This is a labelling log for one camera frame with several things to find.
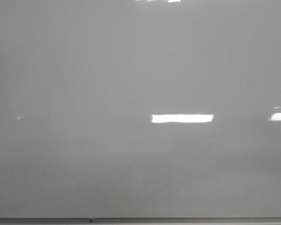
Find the white whiteboard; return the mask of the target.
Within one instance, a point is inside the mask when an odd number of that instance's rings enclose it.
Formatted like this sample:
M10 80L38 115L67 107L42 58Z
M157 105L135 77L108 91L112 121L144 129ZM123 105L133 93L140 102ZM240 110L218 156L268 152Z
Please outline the white whiteboard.
M0 0L0 218L281 217L281 0Z

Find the aluminium whiteboard frame rail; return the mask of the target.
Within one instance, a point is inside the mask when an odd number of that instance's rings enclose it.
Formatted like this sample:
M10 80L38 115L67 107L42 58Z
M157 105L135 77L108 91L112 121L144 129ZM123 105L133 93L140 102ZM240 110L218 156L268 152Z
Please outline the aluminium whiteboard frame rail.
M281 217L0 217L0 224L281 224Z

